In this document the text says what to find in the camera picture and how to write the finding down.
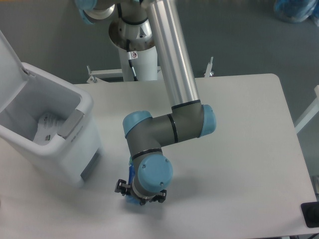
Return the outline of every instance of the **black ring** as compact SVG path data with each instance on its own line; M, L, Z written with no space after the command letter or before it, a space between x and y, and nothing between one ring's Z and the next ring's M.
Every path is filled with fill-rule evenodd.
M173 106L171 109L174 110L174 109L177 109L177 108L180 108L180 107L183 107L183 106L189 106L189 105L196 104L196 103L200 103L200 100L190 101L190 102L186 102L186 103L183 103L183 104L180 104L180 105L177 105L177 106Z
M123 17L121 17L122 21L125 22L126 24L128 25L141 25L143 24L144 22L146 22L148 20L148 18L145 18L144 20L142 21L138 21L138 22L133 22L133 21L127 21L125 20Z
M135 154L134 156L132 156L132 161L144 154L148 154L148 153L154 153L154 152L161 152L163 153L163 151L160 148L152 148L152 149L148 149L148 150L144 150L142 152L139 152L137 154Z
M177 129L176 129L176 125L175 125L175 121L173 120L173 117L171 116L171 114L167 115L170 123L171 123L171 127L173 128L173 132L174 132L174 143L178 143L178 135L177 135Z

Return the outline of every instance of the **black object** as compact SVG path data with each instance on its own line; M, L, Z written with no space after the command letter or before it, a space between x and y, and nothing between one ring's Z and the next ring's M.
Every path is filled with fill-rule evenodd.
M166 195L167 195L167 190L161 190L161 194L156 195L155 197L153 197L150 202L156 202L158 201L159 203L163 203L166 199Z
M123 196L131 194L131 186L126 184L126 181L123 179L119 179L114 192L121 193Z
M311 237L308 237L307 239L313 239L313 238L315 238L315 237L318 236L318 235L319 235L319 233L313 234Z
M176 129L176 125L175 125L175 121L173 120L173 117L171 116L171 114L167 115L170 123L171 123L171 127L173 129L174 132L174 143L178 143L178 135L177 135L177 129Z
M182 103L182 104L179 104L179 105L177 105L177 106L171 107L171 109L174 110L174 109L177 109L177 108L180 108L180 107L189 106L189 105L196 104L196 103L200 103L200 100Z
M319 228L319 202L302 203L301 210L307 227Z
M154 153L154 152L161 152L163 153L163 151L160 149L160 148L152 148L152 149L149 149L149 150L145 150L145 151L142 151L142 152L139 152L135 155L132 156L132 160L142 156L142 155L145 155L145 154L148 154L148 153Z

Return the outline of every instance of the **cable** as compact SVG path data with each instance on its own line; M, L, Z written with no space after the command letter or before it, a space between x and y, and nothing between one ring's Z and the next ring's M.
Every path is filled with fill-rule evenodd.
M130 52L130 40L126 40L126 51L127 52ZM139 81L137 76L136 76L136 72L135 72L135 69L134 69L134 66L133 66L133 63L132 63L132 60L129 59L129 65L130 65L130 68L132 69L132 73L133 73L133 78L134 78L134 81Z
M309 237L309 238L307 238L307 239L313 239L313 238L315 238L315 237L318 236L318 235L319 235L319 233L313 234L311 237Z

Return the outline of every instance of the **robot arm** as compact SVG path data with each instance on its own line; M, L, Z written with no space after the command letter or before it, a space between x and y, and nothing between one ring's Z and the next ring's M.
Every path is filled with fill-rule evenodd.
M93 12L116 7L113 11L125 26L117 25L114 31L120 31L119 38L124 42L130 41L127 36L132 35L136 48L140 36L146 43L139 32L149 24L152 32L148 36L154 40L158 52L172 113L153 118L149 112L141 111L125 117L123 127L135 176L128 183L120 179L115 192L131 195L141 205L147 201L163 202L173 169L161 148L214 132L216 119L212 108L201 104L174 0L122 0L120 5L112 5L117 2L95 0L89 9L82 7L82 10L93 16Z

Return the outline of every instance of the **light blue joint cap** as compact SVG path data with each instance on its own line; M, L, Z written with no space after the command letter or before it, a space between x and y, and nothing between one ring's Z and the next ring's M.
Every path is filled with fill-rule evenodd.
M92 10L98 0L75 0L75 5L81 10Z
M145 190L158 193L170 184L173 177L173 167L163 155L152 154L141 162L138 177Z
M148 111L136 111L126 116L123 120L125 138L131 129L147 118L152 118L151 113Z
M204 109L204 124L201 130L200 137L211 134L216 129L216 117L210 105L203 105Z
M82 20L88 24L88 25L93 25L94 23L90 22L90 20L86 17L86 15L84 14L84 11L79 9L79 12L80 12L80 15L81 15L81 18Z

